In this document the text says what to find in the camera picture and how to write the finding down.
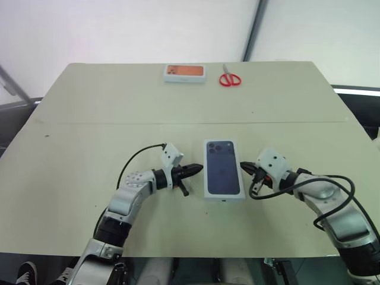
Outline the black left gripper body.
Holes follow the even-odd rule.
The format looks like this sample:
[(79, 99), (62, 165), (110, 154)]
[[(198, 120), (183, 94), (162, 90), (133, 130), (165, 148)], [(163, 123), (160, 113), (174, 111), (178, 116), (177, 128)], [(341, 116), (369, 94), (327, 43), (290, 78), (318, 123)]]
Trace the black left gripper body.
[(179, 188), (185, 197), (189, 195), (189, 192), (183, 184), (182, 179), (187, 178), (187, 170), (188, 166), (178, 166), (172, 169), (173, 188)]

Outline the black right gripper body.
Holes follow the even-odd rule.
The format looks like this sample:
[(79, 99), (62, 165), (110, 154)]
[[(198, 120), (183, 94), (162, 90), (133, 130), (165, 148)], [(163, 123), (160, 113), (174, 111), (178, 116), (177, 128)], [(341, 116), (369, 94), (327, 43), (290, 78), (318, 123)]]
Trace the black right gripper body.
[(267, 186), (271, 189), (272, 180), (264, 169), (261, 167), (254, 167), (252, 173), (251, 194), (258, 195), (263, 186)]

